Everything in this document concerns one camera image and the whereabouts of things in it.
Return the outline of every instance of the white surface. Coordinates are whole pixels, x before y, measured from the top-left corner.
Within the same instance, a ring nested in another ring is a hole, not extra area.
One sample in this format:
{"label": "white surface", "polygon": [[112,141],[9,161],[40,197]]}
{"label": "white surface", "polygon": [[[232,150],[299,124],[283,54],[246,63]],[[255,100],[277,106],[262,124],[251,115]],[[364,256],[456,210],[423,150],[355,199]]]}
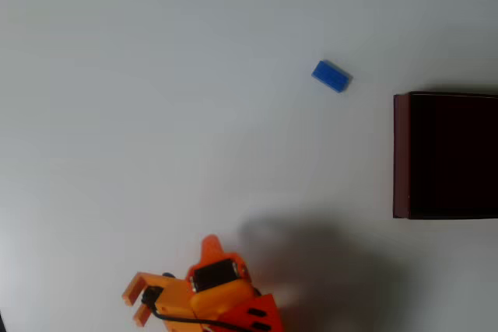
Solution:
{"label": "white surface", "polygon": [[[136,271],[182,275],[205,234],[235,243],[247,218],[313,204],[419,263],[398,330],[496,330],[498,223],[390,218],[392,95],[492,85],[496,0],[0,6],[8,332],[136,330]],[[344,94],[310,77],[322,58],[354,76]]]}

